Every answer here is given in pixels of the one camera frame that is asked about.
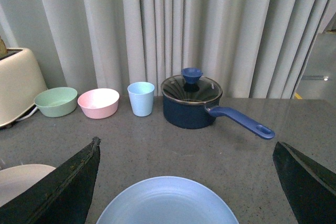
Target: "navy blue saucepan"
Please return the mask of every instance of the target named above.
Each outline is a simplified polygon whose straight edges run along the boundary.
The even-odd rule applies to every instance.
[[[190,81],[185,75],[178,75],[162,82],[163,114],[168,122],[185,129],[200,129],[211,125],[218,116],[226,116],[263,139],[275,136],[274,131],[239,111],[218,106],[223,94],[220,85],[200,76]]]

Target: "cream toaster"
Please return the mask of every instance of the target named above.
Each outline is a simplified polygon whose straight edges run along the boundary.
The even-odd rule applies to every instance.
[[[0,127],[11,124],[47,90],[40,67],[28,48],[8,48],[0,58]]]

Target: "mint green bowl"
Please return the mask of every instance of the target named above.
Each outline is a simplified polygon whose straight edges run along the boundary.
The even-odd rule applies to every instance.
[[[75,110],[77,91],[73,88],[60,87],[43,91],[34,99],[41,113],[50,118],[58,118]]]

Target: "glass lid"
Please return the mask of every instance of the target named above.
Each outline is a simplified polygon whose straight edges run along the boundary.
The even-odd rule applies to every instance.
[[[161,91],[167,98],[184,104],[203,104],[222,96],[219,84],[203,76],[195,84],[186,83],[182,75],[169,77],[161,84]]]

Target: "metal rim of lid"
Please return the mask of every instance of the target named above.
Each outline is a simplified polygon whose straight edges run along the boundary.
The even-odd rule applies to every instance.
[[[213,102],[213,101],[216,101],[217,99],[221,98],[222,97],[222,94],[223,94],[223,90],[222,88],[220,87],[220,85],[214,81],[213,79],[210,79],[208,77],[204,77],[202,76],[200,78],[200,80],[205,80],[205,81],[209,81],[211,83],[213,83],[214,85],[216,85],[218,87],[218,95],[213,98],[213,99],[210,99],[210,100],[207,100],[207,101],[201,101],[201,102],[190,102],[190,101],[183,101],[183,100],[179,100],[179,99],[175,99],[175,98],[172,98],[171,96],[167,95],[165,92],[164,92],[164,85],[165,85],[165,82],[168,81],[169,79],[174,79],[176,77],[182,77],[183,76],[181,74],[178,74],[178,75],[175,75],[175,76],[171,76],[171,77],[168,77],[167,79],[165,79],[162,83],[161,83],[161,92],[162,94],[167,97],[169,100],[171,101],[174,101],[174,102],[177,102],[177,103],[180,103],[180,104],[185,104],[185,105],[202,105],[202,104],[207,104],[207,103],[210,103],[210,102]]]

